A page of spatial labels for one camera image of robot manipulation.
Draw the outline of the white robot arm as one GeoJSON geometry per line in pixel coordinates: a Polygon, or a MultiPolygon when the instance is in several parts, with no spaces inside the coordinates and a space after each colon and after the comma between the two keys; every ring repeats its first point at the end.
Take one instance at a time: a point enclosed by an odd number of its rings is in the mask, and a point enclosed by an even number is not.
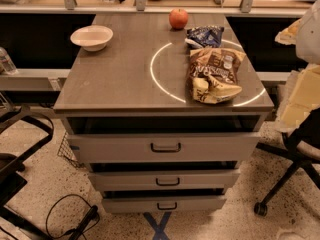
{"type": "Polygon", "coordinates": [[[275,41],[294,45],[296,56],[307,63],[304,68],[292,70],[285,83],[276,121],[278,129],[287,132],[298,128],[320,107],[320,0],[280,31],[275,41]]]}

